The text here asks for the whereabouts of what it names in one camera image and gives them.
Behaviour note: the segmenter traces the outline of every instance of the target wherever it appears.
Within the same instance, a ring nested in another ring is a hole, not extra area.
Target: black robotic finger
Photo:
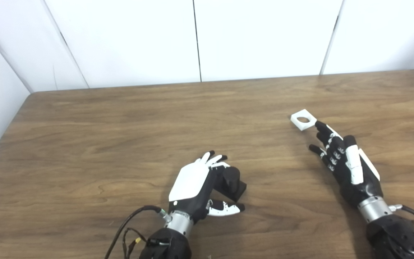
[[[210,156],[209,156],[209,159],[210,159],[210,158],[212,158],[212,156],[215,154],[215,151],[210,150],[210,151],[209,151],[209,154],[210,154]]]
[[[309,150],[310,150],[310,151],[312,151],[312,152],[314,152],[314,153],[316,153],[316,154],[318,154],[318,155],[319,155],[319,156],[321,156],[321,157],[322,157],[322,155],[327,154],[327,153],[325,152],[325,150],[323,150],[321,147],[316,146],[316,145],[314,145],[314,144],[310,144],[310,145],[309,145]]]
[[[343,154],[345,153],[343,140],[338,136],[332,138],[329,148],[327,149],[327,153],[330,154],[330,156],[341,160],[343,158]]]
[[[316,121],[315,126],[317,130],[324,135],[330,136],[333,133],[333,131],[330,128],[328,128],[325,123],[321,121]]]
[[[222,155],[221,158],[217,162],[225,161],[228,159],[228,156]]]
[[[322,162],[325,164],[325,166],[328,167],[328,169],[330,169],[330,171],[333,172],[335,170],[335,166],[332,164],[328,156],[326,155],[322,156]]]
[[[324,134],[322,132],[318,132],[316,134],[316,137],[318,140],[320,140],[323,144],[323,146],[327,146],[328,145],[328,139],[330,138],[330,135]]]

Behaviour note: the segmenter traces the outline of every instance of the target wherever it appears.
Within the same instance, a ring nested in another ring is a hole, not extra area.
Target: white block with hole
[[[306,118],[308,122],[301,122],[298,118]],[[306,109],[292,114],[290,120],[299,128],[300,131],[304,131],[305,129],[314,126],[317,121],[316,117],[312,116],[312,114],[310,114]]]

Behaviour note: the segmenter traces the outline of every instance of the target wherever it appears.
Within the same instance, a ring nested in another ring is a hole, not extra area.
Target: fingertip
[[[320,120],[316,121],[315,126],[318,127],[327,127],[327,125],[323,122],[321,122]]]
[[[348,135],[344,138],[345,147],[348,148],[350,146],[357,145],[357,142],[355,141],[355,137],[352,135]]]
[[[320,155],[321,152],[322,152],[321,148],[318,147],[318,146],[316,146],[316,145],[314,145],[314,144],[310,144],[308,148],[309,148],[310,151],[312,151],[312,152],[314,152],[314,153],[316,153],[318,155]]]

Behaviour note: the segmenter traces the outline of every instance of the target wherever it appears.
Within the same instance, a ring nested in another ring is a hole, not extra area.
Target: robotic hand
[[[209,198],[215,189],[237,202],[247,187],[239,170],[223,162],[227,157],[214,154],[209,151],[180,170],[169,194],[169,214],[163,215],[166,224],[148,238],[140,259],[190,259],[193,225],[207,215],[228,216],[245,209],[240,203]]]
[[[353,136],[344,139],[325,123],[316,122],[324,149],[310,145],[340,185],[342,197],[360,210],[367,222],[367,238],[377,259],[414,259],[414,223],[393,214],[403,205],[388,206],[380,175]]]

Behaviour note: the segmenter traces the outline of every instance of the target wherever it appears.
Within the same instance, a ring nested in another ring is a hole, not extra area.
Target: black arm mount
[[[414,223],[386,215],[367,224],[367,239],[376,259],[414,259]]]
[[[208,215],[212,190],[237,202],[246,187],[236,167],[211,169],[197,196],[169,203],[172,220],[148,238],[140,259],[190,259],[188,235],[191,227]]]

